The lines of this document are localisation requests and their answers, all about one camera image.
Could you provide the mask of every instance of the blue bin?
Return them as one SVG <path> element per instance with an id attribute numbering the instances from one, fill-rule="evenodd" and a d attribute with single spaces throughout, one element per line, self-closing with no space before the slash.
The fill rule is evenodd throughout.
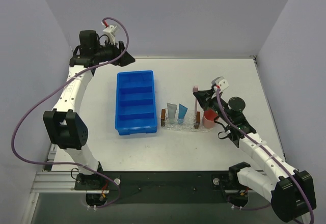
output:
<path id="1" fill-rule="evenodd" d="M 153 71 L 118 73 L 115 128 L 119 135 L 156 132 Z"/>

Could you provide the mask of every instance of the tube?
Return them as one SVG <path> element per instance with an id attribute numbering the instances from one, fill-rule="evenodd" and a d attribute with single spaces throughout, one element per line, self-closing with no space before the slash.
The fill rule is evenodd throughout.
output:
<path id="1" fill-rule="evenodd" d="M 182 124 L 184 122 L 185 114 L 187 113 L 188 108 L 183 106 L 182 104 L 179 104 L 179 117 L 178 117 L 178 123 Z"/>
<path id="2" fill-rule="evenodd" d="M 168 106 L 168 118 L 171 123 L 174 122 L 175 119 L 175 113 L 177 112 L 177 105 L 176 104 L 171 104 L 167 103 Z"/>

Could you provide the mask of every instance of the pink brush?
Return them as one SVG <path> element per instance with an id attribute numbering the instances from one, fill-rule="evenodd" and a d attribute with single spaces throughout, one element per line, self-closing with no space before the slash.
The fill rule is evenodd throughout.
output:
<path id="1" fill-rule="evenodd" d="M 198 86 L 193 86 L 193 93 L 198 92 Z M 195 98 L 195 118 L 197 114 L 197 98 Z"/>

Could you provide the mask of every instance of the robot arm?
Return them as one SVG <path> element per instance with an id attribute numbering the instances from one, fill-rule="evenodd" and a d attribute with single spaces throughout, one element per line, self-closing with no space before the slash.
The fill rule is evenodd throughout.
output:
<path id="1" fill-rule="evenodd" d="M 284 171 L 286 169 L 304 191 L 312 209 L 315 209 L 316 198 L 312 177 L 308 172 L 299 172 L 290 166 L 267 146 L 267 142 L 261 139 L 243 115 L 242 112 L 246 106 L 245 102 L 239 97 L 233 97 L 228 102 L 220 98 L 222 108 L 219 106 L 216 96 L 221 97 L 223 90 L 228 86 L 223 77 L 218 77 L 212 81 L 210 90 L 195 92 L 194 96 L 204 110 L 213 109 L 228 124 L 225 127 L 227 138 L 247 153 L 265 172 L 265 175 L 263 175 L 245 162 L 234 165 L 229 168 L 229 178 L 233 185 L 240 189 L 247 186 L 256 191 L 271 203 L 274 212 L 282 221 L 289 222 L 309 210 L 297 186 Z M 227 118 L 223 116 L 221 109 L 223 109 Z M 253 143 L 240 131 L 258 144 Z"/>
<path id="2" fill-rule="evenodd" d="M 82 70 L 98 65 L 101 62 L 112 60 L 118 57 L 124 50 L 123 42 L 119 42 L 119 48 L 115 40 L 117 26 L 110 25 L 104 32 L 110 34 L 110 42 L 101 45 L 99 36 L 95 31 L 81 31 L 79 34 L 80 45 L 75 49 L 73 57 L 70 59 L 70 67 L 67 80 L 74 79 L 70 84 L 64 87 L 58 102 L 52 111 L 45 111 L 43 121 L 53 144 L 64 149 L 74 162 L 85 165 L 92 170 L 101 172 L 100 163 L 94 158 L 88 145 L 88 129 L 82 119 L 79 117 L 79 109 L 87 88 L 95 74 L 94 70 L 89 70 L 74 77 Z M 135 62 L 135 59 L 126 52 L 113 65 L 126 66 Z M 79 173 L 92 180 L 92 172 L 79 167 Z"/>

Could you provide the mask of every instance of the gray wall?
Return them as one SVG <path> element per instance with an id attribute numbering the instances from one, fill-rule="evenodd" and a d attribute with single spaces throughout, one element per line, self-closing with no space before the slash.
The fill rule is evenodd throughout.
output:
<path id="1" fill-rule="evenodd" d="M 258 70 L 288 161 L 307 170 L 326 219 L 326 0 L 289 0 L 263 48 Z"/>
<path id="2" fill-rule="evenodd" d="M 65 79 L 69 46 L 45 0 L 0 0 L 0 223 L 20 223 L 37 167 L 11 153 L 15 125 Z M 32 113 L 17 137 L 26 158 L 44 160 L 49 139 L 42 121 L 49 101 Z"/>
<path id="3" fill-rule="evenodd" d="M 287 0 L 46 0 L 71 46 L 116 17 L 130 53 L 234 58 L 257 54 Z"/>

